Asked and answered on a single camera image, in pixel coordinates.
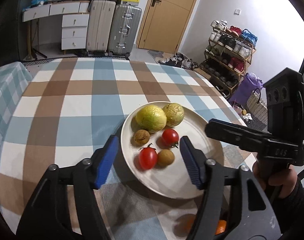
human hand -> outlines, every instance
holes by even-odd
[[[259,175],[258,162],[254,163],[252,167],[252,172],[255,178],[258,180],[262,189],[265,190],[266,183]],[[287,196],[289,196],[293,191],[293,189],[295,188],[296,183],[297,183],[297,173],[292,165],[290,165],[288,169],[284,169],[280,172],[277,172],[276,174],[271,175],[270,178],[268,179],[268,184],[271,186],[277,187],[282,185],[279,198],[286,198]]]

red tomato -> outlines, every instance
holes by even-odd
[[[156,165],[157,162],[157,153],[154,148],[151,148],[150,145],[139,154],[139,163],[144,170],[149,170]]]
[[[176,145],[179,141],[179,135],[173,129],[166,129],[162,133],[162,139],[166,145],[177,147]]]

door lock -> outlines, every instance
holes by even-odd
[[[151,4],[151,7],[154,7],[156,2],[161,3],[162,1],[161,0],[153,0],[152,4]]]

woven basket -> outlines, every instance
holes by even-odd
[[[249,97],[246,106],[247,113],[251,114],[253,120],[247,124],[249,128],[259,131],[264,130],[268,125],[268,109],[266,103],[261,99],[261,91],[256,88]]]

metal screw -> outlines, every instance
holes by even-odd
[[[249,170],[249,167],[246,166],[246,165],[241,165],[241,166],[240,166],[240,169],[243,170],[243,171],[248,171],[248,170]]]
[[[56,164],[51,164],[51,165],[48,167],[48,169],[49,169],[50,171],[55,171],[56,169],[58,169],[58,166],[57,166]]]
[[[89,165],[89,164],[91,164],[91,159],[89,159],[89,158],[86,158],[86,159],[83,159],[82,160],[82,163],[84,164],[84,165]]]
[[[213,159],[207,159],[206,163],[207,163],[207,165],[215,165],[215,160],[213,160]]]

